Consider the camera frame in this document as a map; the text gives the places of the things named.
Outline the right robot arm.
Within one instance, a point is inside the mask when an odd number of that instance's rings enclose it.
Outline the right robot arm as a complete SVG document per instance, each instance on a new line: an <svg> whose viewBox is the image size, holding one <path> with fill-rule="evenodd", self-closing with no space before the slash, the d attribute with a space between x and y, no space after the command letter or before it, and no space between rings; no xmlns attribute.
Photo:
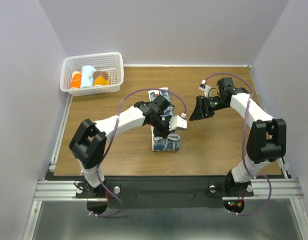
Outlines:
<svg viewBox="0 0 308 240"><path fill-rule="evenodd" d="M286 122L266 113L252 99L250 87L236 87L232 76L217 82L218 93L211 96L212 88L203 80L199 89L203 96L197 96L196 106L190 121L211 118L218 110L232 108L244 119L242 139L242 160L231 169L223 185L224 192L235 195L245 190L249 182L265 166L283 157L286 153Z"/></svg>

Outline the blue white patterned towel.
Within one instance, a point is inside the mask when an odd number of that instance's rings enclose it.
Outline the blue white patterned towel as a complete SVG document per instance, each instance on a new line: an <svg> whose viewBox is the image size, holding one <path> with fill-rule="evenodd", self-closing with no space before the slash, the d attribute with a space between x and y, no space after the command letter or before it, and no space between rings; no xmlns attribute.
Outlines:
<svg viewBox="0 0 308 240"><path fill-rule="evenodd" d="M148 91L148 97L150 101L156 99L158 95L162 95L171 103L169 88L162 87L160 90L150 90ZM180 149L181 137L174 131L168 135L167 138L155 137L154 128L151 127L152 135L152 151L153 152L176 152Z"/></svg>

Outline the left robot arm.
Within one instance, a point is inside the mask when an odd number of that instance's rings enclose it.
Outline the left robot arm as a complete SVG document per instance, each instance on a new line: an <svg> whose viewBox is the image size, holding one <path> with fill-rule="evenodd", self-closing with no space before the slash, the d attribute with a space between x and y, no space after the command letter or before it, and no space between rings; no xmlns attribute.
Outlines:
<svg viewBox="0 0 308 240"><path fill-rule="evenodd" d="M162 115L171 105L164 96L158 95L152 101L139 101L115 116L91 121L82 121L69 143L69 149L78 160L88 184L88 192L100 197L105 191L104 176L100 164L113 143L113 138L130 129L150 125L158 131L160 137L166 138L170 133L171 117Z"/></svg>

